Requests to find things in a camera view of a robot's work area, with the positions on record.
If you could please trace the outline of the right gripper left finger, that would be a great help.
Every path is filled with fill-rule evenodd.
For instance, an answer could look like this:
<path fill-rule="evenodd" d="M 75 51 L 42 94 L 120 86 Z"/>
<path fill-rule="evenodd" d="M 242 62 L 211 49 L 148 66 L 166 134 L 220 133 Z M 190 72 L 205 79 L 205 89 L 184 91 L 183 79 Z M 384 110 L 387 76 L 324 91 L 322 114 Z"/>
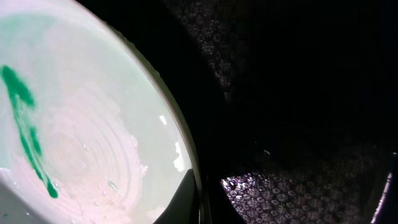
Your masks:
<path fill-rule="evenodd" d="M 199 199 L 195 176 L 187 170 L 167 208 L 154 224 L 199 224 Z"/>

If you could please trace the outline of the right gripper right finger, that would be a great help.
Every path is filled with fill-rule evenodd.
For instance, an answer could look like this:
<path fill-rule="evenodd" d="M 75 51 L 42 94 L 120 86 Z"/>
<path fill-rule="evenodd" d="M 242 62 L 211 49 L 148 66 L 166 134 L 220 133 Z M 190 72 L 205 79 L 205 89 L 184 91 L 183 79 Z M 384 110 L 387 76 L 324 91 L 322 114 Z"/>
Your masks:
<path fill-rule="evenodd" d="M 229 201 L 220 179 L 206 175 L 203 183 L 205 223 L 245 224 L 246 222 Z"/>

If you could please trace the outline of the mint green plate front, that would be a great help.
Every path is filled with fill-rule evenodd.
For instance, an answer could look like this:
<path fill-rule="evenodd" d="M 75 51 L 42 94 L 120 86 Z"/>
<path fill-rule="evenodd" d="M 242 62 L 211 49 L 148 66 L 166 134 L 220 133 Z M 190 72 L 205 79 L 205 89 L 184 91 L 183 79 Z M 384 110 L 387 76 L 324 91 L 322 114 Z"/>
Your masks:
<path fill-rule="evenodd" d="M 1 1 L 1 222 L 154 223 L 191 134 L 159 73 L 76 1 Z"/>

